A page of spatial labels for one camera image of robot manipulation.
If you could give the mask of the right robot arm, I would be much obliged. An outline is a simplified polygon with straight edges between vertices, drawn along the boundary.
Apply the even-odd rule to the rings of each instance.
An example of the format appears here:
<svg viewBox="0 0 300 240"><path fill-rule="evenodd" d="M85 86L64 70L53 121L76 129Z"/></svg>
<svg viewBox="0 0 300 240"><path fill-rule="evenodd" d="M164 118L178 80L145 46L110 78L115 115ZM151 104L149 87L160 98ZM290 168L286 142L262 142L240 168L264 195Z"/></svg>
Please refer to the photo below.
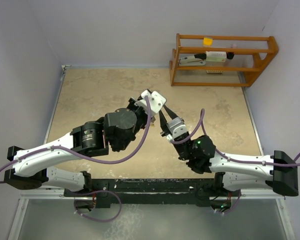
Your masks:
<svg viewBox="0 0 300 240"><path fill-rule="evenodd" d="M163 112L159 112L161 135L193 172L214 174L212 190L216 195L258 188L287 197L299 195L298 167L285 152L276 150L261 156L223 153L207 134L192 139L194 133L188 131L184 120L168 107L164 109L171 120L167 121Z"/></svg>

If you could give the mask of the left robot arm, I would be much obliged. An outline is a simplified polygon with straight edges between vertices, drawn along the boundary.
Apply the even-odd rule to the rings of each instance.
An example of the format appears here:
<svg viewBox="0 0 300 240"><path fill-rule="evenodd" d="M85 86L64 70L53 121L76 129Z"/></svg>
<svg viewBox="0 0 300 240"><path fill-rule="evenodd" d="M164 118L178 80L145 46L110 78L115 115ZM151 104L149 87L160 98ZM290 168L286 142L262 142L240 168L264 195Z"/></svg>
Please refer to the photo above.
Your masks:
<svg viewBox="0 0 300 240"><path fill-rule="evenodd" d="M52 186L88 196L93 191L91 175L86 171L70 172L56 168L63 162L88 160L103 165L126 162L138 153L149 132L151 120L161 111L166 100L153 92L131 98L126 108L119 108L94 121L75 127L64 136L31 149L11 146L7 159L10 169L4 172L3 183L18 190ZM143 136L133 152L118 160L101 160L109 151L124 151L143 129Z"/></svg>

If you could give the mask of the small comb binding piece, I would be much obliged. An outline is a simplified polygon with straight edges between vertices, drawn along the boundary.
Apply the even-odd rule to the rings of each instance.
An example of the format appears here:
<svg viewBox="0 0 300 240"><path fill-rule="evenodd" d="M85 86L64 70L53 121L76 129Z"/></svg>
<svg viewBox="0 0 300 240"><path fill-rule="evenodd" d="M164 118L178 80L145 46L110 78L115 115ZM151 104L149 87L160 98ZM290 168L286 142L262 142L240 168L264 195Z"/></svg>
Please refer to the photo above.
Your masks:
<svg viewBox="0 0 300 240"><path fill-rule="evenodd" d="M207 74L222 74L223 72L222 70L206 70Z"/></svg>

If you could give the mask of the wooden shelf rack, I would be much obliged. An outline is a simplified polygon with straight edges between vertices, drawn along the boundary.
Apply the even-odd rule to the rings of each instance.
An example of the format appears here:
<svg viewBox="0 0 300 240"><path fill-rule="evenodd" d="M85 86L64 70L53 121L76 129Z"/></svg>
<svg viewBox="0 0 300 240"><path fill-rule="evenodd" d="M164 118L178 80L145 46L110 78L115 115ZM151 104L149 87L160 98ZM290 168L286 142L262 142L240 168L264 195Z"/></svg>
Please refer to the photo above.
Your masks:
<svg viewBox="0 0 300 240"><path fill-rule="evenodd" d="M251 87L279 52L274 36L176 34L171 86ZM177 82L177 71L236 72L242 82Z"/></svg>

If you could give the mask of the white stapler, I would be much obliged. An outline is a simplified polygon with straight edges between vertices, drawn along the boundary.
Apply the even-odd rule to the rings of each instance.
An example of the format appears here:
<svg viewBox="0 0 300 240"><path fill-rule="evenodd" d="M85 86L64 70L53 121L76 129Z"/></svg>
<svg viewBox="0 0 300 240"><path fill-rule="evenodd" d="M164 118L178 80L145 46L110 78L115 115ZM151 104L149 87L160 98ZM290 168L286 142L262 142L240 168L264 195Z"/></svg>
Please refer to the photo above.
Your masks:
<svg viewBox="0 0 300 240"><path fill-rule="evenodd" d="M205 53L198 53L194 55L189 55L178 59L178 64L180 66L204 66L206 64L207 55Z"/></svg>

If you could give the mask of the white green box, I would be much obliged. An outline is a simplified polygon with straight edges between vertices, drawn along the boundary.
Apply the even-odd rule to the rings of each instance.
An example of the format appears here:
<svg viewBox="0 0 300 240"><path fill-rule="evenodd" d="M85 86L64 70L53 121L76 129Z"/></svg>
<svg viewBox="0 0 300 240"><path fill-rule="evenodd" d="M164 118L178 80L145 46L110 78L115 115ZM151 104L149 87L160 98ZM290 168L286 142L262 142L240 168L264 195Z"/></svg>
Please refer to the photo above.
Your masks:
<svg viewBox="0 0 300 240"><path fill-rule="evenodd" d="M205 60L207 62L225 62L227 59L226 54L225 51L207 51Z"/></svg>

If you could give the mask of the yellow sticky note block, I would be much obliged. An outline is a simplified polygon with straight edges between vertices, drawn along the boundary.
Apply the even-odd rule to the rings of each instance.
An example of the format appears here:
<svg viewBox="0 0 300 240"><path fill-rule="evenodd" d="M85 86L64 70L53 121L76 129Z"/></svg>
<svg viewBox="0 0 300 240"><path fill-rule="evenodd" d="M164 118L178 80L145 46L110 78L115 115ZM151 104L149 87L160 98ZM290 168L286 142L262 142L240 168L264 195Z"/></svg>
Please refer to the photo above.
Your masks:
<svg viewBox="0 0 300 240"><path fill-rule="evenodd" d="M210 37L204 37L202 41L202 45L204 47L210 47L213 44L213 39Z"/></svg>

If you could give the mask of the small black object on shelf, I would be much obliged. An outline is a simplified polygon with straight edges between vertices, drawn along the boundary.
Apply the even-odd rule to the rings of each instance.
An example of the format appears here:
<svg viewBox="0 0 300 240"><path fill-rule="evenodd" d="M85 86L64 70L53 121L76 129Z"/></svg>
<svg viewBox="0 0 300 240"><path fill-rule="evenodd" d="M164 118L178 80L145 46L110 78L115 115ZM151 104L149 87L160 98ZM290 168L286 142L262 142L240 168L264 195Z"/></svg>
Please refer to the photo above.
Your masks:
<svg viewBox="0 0 300 240"><path fill-rule="evenodd" d="M233 52L227 52L226 53L226 58L228 60L232 60L234 58L235 54Z"/></svg>

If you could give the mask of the black mounting base rail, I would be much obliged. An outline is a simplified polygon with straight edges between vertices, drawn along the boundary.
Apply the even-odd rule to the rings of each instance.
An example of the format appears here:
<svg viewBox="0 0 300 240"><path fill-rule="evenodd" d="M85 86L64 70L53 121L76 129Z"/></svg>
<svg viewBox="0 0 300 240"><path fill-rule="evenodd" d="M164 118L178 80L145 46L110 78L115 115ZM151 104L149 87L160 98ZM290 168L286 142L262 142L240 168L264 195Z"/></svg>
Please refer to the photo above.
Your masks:
<svg viewBox="0 0 300 240"><path fill-rule="evenodd" d="M229 191L222 183L215 183L212 178L179 178L179 179L92 179L92 189L71 192L66 189L65 197L89 197L95 194L96 208L109 208L117 204L141 205L196 205L209 207L211 202L221 204L227 197L237 197L238 190Z"/></svg>

